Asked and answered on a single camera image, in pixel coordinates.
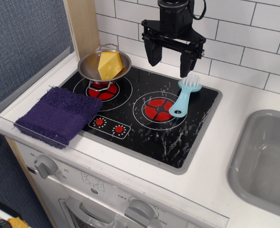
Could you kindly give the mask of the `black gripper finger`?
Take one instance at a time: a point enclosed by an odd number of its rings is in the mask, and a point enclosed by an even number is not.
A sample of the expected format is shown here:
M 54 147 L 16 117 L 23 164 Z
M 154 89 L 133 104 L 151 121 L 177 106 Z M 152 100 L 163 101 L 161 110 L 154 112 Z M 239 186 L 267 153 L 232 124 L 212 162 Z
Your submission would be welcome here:
M 151 66 L 157 65 L 162 59 L 162 46 L 155 41 L 145 39 L 144 46 L 148 58 L 148 62 Z
M 197 54 L 185 50 L 180 56 L 180 77 L 186 77 L 195 67 Z

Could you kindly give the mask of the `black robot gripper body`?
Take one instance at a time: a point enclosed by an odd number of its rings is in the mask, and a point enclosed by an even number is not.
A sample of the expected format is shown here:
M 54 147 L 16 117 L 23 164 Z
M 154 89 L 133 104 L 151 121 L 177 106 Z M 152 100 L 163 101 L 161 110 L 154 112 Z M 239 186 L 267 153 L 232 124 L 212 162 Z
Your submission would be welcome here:
M 204 55 L 203 44 L 206 38 L 192 28 L 194 20 L 203 19 L 206 13 L 206 1 L 200 16 L 194 14 L 194 0 L 159 0 L 159 19 L 141 22 L 144 28 L 143 41 L 149 39 L 160 46 L 183 53 L 185 50 Z

